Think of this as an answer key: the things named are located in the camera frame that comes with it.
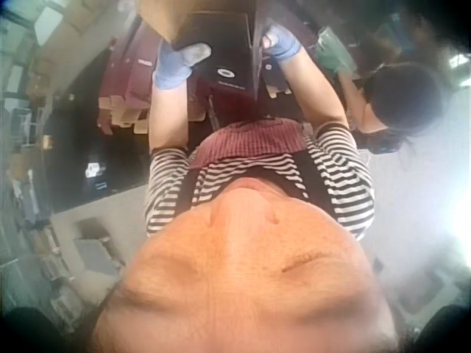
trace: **apron strap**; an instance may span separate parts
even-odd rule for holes
[[[336,214],[334,212],[327,187],[309,153],[307,151],[300,151],[292,154],[291,156],[293,157],[294,164],[297,166],[300,176],[304,182],[304,186],[306,187],[305,192],[308,194],[309,203],[321,208],[330,217],[336,219]],[[175,217],[177,217],[180,213],[191,209],[198,175],[199,169],[190,169],[185,175],[185,178],[183,178],[182,188],[180,189],[177,199],[177,206],[175,207]],[[296,187],[296,185],[286,180],[283,176],[276,174],[275,171],[270,171],[261,167],[254,167],[249,169],[246,173],[239,175],[239,177],[264,178],[275,183],[291,197],[305,200],[305,198],[302,196],[302,191]],[[233,179],[221,185],[219,192],[217,192],[214,197],[224,190],[224,188],[232,181]]]
[[[301,174],[309,202],[323,209],[330,217],[336,219],[332,201],[327,191],[327,185],[321,177],[316,164],[307,151],[292,154],[294,164]]]
[[[175,217],[177,217],[180,213],[191,209],[198,175],[199,169],[190,169],[183,178],[182,187],[180,188],[180,193],[178,194],[177,198],[177,205],[175,207]]]

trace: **sleeve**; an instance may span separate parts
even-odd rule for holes
[[[182,149],[162,149],[152,153],[144,211],[148,236],[173,220],[188,166],[186,151]]]
[[[346,126],[325,124],[315,137],[314,144],[321,151],[316,164],[327,185],[337,221],[360,239],[375,215],[372,178]]]

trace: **green glove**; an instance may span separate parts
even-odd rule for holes
[[[316,45],[316,55],[319,64],[327,70],[335,73],[346,71],[349,74],[356,71],[356,64],[350,53],[330,28],[326,28],[320,34]]]

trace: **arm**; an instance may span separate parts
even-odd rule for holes
[[[263,37],[263,46],[280,64],[314,130],[331,121],[348,126],[335,90],[290,31],[273,24]]]
[[[153,75],[149,113],[150,150],[185,148],[188,142],[188,102],[186,80],[191,67],[211,55],[204,43],[174,51],[166,41],[159,48]]]
[[[339,97],[304,48],[280,66],[314,130],[329,121],[348,127]]]
[[[188,142],[186,81],[176,88],[152,87],[149,113],[149,148],[185,148]]]
[[[350,114],[358,130],[370,134],[387,128],[373,113],[371,104],[367,104],[363,94],[353,83],[350,75],[339,72],[341,89],[344,92],[345,101],[350,109]]]

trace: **hand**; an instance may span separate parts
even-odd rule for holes
[[[174,51],[169,43],[162,40],[154,71],[154,85],[161,90],[171,90],[180,86],[191,75],[191,68],[211,55],[208,44],[198,43]]]
[[[299,53],[302,46],[296,37],[285,27],[272,24],[263,36],[265,50],[278,62],[284,61]]]
[[[340,71],[350,72],[348,67],[329,49],[317,48],[317,60],[321,66],[337,74]]]

